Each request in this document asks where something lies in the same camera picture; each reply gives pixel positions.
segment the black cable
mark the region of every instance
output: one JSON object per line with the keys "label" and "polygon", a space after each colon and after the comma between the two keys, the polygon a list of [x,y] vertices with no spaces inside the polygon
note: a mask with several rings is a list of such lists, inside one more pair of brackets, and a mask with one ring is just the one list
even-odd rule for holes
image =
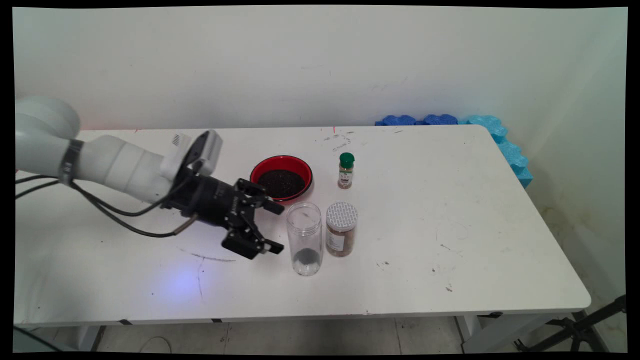
{"label": "black cable", "polygon": [[85,197],[89,196],[91,197],[93,200],[95,200],[98,204],[104,206],[105,208],[113,211],[116,214],[120,214],[120,215],[124,215],[126,217],[138,217],[142,214],[148,213],[149,211],[153,210],[154,208],[158,207],[159,205],[161,205],[166,199],[169,199],[169,197],[175,193],[177,193],[182,187],[184,187],[185,185],[187,185],[187,183],[189,182],[191,178],[187,177],[183,182],[181,182],[178,186],[176,186],[173,190],[171,190],[170,192],[168,192],[165,196],[163,196],[160,200],[154,202],[153,204],[151,204],[149,207],[144,208],[140,211],[137,211],[135,213],[130,213],[128,211],[124,211],[124,210],[120,210],[112,205],[109,205],[107,202],[105,202],[104,200],[98,198],[97,196],[95,196],[94,194],[87,192],[86,190],[82,189],[80,186],[78,186],[75,183],[71,183],[71,188],[79,191],[81,194],[83,194]]}
{"label": "black cable", "polygon": [[90,197],[90,195],[85,195],[84,193],[80,193],[80,194],[82,194],[82,196],[84,196],[85,199],[89,200],[91,205],[95,206],[98,210],[100,210],[103,214],[107,215],[113,221],[115,221],[118,224],[126,227],[128,230],[131,230],[134,233],[137,233],[137,234],[140,234],[140,235],[144,235],[144,236],[149,236],[151,238],[168,238],[169,236],[178,235],[181,231],[185,230],[187,227],[189,227],[189,225],[193,224],[193,222],[196,220],[196,217],[191,217],[189,220],[184,222],[182,225],[178,226],[178,228],[176,228],[176,230],[173,230],[170,233],[162,233],[162,234],[150,233],[148,231],[144,231],[144,230],[140,230],[138,228],[135,228],[135,227],[127,224],[126,222],[120,220],[117,216],[115,216],[114,214],[110,213],[109,211],[107,211],[107,209],[103,208],[98,202],[93,200]]}
{"label": "black cable", "polygon": [[150,338],[149,340],[147,340],[147,342],[145,342],[141,347],[140,350],[138,350],[138,352],[142,352],[142,350],[144,350],[144,348],[147,346],[147,344],[153,340],[153,339],[162,339],[164,340],[164,342],[166,343],[166,346],[169,347],[169,354],[171,354],[173,351],[171,350],[171,344],[169,343],[169,340],[163,338],[162,336],[154,336],[153,338]]}
{"label": "black cable", "polygon": [[[26,181],[31,181],[31,180],[35,180],[35,179],[43,179],[46,177],[52,177],[52,176],[45,176],[45,175],[35,175],[35,176],[31,176],[31,177],[25,177],[24,179],[18,180],[16,181],[17,184],[19,183],[24,183]],[[77,190],[82,196],[85,197],[85,199],[87,199],[91,205],[95,206],[98,210],[100,210],[103,214],[107,215],[110,219],[112,219],[113,221],[117,222],[118,224],[124,226],[125,228],[127,228],[130,231],[133,231],[134,233],[140,234],[140,235],[144,235],[144,236],[149,236],[152,238],[168,238],[169,236],[175,236],[178,235],[180,232],[182,232],[183,230],[185,230],[187,227],[189,227],[191,224],[193,224],[193,222],[196,220],[196,216],[191,217],[189,220],[187,220],[186,222],[184,222],[182,225],[178,226],[175,230],[173,230],[170,233],[150,233],[148,231],[144,231],[144,230],[140,230],[138,228],[135,228],[129,224],[127,224],[126,222],[120,220],[118,217],[116,217],[114,214],[110,213],[109,211],[107,211],[105,208],[103,208],[102,206],[104,205],[106,208],[119,213],[121,215],[125,215],[125,216],[130,216],[130,217],[136,217],[136,216],[140,216],[144,213],[149,212],[150,210],[156,208],[158,205],[162,204],[169,196],[173,195],[174,193],[176,193],[178,190],[180,190],[184,185],[186,185],[189,182],[190,178],[185,179],[183,182],[181,182],[181,184],[179,184],[178,186],[176,186],[172,191],[170,191],[169,193],[167,193],[167,195],[165,195],[162,199],[156,201],[155,203],[151,204],[151,206],[142,209],[141,211],[138,211],[136,213],[130,213],[128,211],[122,211],[118,208],[115,208],[109,204],[107,204],[106,202],[104,202],[103,200],[99,199],[98,197],[94,196],[93,194],[87,192],[86,190],[82,189],[80,186],[78,186],[75,182],[71,182],[70,187],[73,188],[74,190]],[[25,190],[21,193],[19,193],[18,195],[15,196],[16,200],[31,193],[34,192],[36,190],[42,189],[42,188],[46,188],[48,186],[51,185],[55,185],[58,184],[59,181],[55,180],[55,181],[51,181],[49,183],[45,183],[45,184],[41,184],[38,186],[34,186],[28,190]]]}
{"label": "black cable", "polygon": [[21,332],[21,333],[23,333],[24,335],[26,335],[26,336],[28,336],[28,337],[30,337],[30,338],[32,338],[32,339],[34,339],[34,340],[35,340],[35,341],[37,341],[37,342],[39,342],[39,343],[41,343],[41,344],[45,345],[46,347],[48,347],[49,349],[51,349],[51,350],[53,350],[53,351],[62,351],[62,350],[60,350],[59,348],[57,348],[57,347],[55,347],[55,346],[51,345],[50,343],[48,343],[48,342],[44,341],[43,339],[40,339],[38,336],[35,336],[34,334],[31,334],[31,333],[30,333],[30,332],[28,332],[28,331],[25,331],[24,329],[21,329],[21,328],[19,328],[19,327],[15,326],[15,325],[13,326],[13,329],[14,329],[14,330],[18,330],[19,332]]}
{"label": "black cable", "polygon": [[42,185],[34,186],[34,187],[32,187],[32,188],[30,188],[28,190],[24,190],[23,192],[21,192],[18,195],[16,195],[15,199],[17,200],[17,199],[27,195],[28,193],[32,193],[32,192],[34,192],[36,190],[39,190],[39,189],[42,189],[42,188],[46,188],[47,186],[51,186],[51,185],[55,185],[55,184],[58,184],[58,180],[54,180],[54,181],[51,181],[50,183],[44,183]]}
{"label": "black cable", "polygon": [[48,175],[34,175],[34,176],[29,176],[23,179],[16,180],[15,184],[18,185],[18,184],[26,183],[27,181],[36,180],[36,179],[57,179],[57,177],[48,176]]}

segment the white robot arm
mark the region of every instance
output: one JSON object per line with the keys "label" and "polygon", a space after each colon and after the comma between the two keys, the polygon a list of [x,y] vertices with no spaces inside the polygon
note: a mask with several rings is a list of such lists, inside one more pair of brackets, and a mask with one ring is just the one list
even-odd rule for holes
{"label": "white robot arm", "polygon": [[244,179],[231,186],[209,177],[222,143],[215,131],[206,131],[191,147],[188,136],[176,135],[172,155],[163,157],[109,135],[76,140],[79,128],[77,113],[61,100],[17,101],[15,167],[56,177],[71,187],[75,179],[93,181],[151,204],[166,197],[163,207],[228,229],[223,247],[250,259],[284,248],[265,239],[253,223],[255,208],[276,214],[284,210],[263,187]]}

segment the red bowl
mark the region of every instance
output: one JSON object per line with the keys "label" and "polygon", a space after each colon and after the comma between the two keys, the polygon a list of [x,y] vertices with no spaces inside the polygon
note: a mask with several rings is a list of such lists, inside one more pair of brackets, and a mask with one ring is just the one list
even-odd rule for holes
{"label": "red bowl", "polygon": [[305,163],[301,159],[298,159],[295,156],[278,155],[266,158],[262,160],[258,165],[256,165],[253,168],[253,171],[251,171],[249,181],[257,184],[260,176],[262,176],[265,172],[271,170],[288,170],[291,172],[295,172],[296,174],[300,175],[300,177],[302,177],[302,180],[305,181],[305,187],[300,190],[299,193],[291,195],[290,197],[274,198],[273,201],[287,201],[299,197],[309,189],[309,186],[311,186],[311,181],[314,178],[309,165],[307,165],[307,163]]}

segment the floor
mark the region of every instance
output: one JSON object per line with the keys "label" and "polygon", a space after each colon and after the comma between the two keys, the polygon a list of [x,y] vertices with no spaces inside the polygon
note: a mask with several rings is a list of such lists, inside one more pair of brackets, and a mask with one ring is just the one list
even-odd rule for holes
{"label": "floor", "polygon": [[[480,318],[483,326],[493,319]],[[526,345],[557,332],[544,325],[521,337]],[[72,328],[37,329],[35,334],[64,342]],[[102,352],[264,355],[458,354],[460,332],[453,317],[357,320],[297,320],[235,323],[107,326]],[[549,351],[568,351],[570,340]],[[580,351],[591,351],[583,343]],[[516,352],[508,344],[498,352]]]}

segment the blue foam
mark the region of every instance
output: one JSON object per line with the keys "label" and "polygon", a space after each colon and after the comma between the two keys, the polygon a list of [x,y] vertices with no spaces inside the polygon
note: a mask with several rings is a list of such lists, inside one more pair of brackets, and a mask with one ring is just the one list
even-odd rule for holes
{"label": "blue foam", "polygon": [[449,114],[441,116],[430,114],[424,118],[422,123],[421,125],[458,125],[458,119]]}
{"label": "blue foam", "polygon": [[382,121],[376,121],[376,126],[398,126],[398,125],[415,125],[416,121],[413,117],[409,115],[402,115],[400,117],[395,117],[393,115],[389,115],[382,119]]}
{"label": "blue foam", "polygon": [[522,172],[520,173],[520,175],[517,175],[517,176],[518,176],[518,180],[520,180],[520,184],[522,184],[523,188],[527,188],[527,186],[533,180],[533,175],[531,175],[531,173],[529,172],[528,168],[524,168],[522,170]]}
{"label": "blue foam", "polygon": [[487,130],[489,130],[489,133],[491,134],[491,137],[493,138],[493,141],[495,141],[495,143],[503,142],[508,132],[507,128],[502,126],[500,119],[491,115],[473,115],[463,120],[462,124],[475,124],[484,126]]}
{"label": "blue foam", "polygon": [[498,148],[502,151],[502,155],[507,159],[509,166],[513,169],[513,173],[516,175],[520,175],[523,170],[527,168],[529,164],[529,159],[520,154],[520,147],[515,145],[514,143],[509,142],[508,140],[504,140],[502,143],[498,144]]}

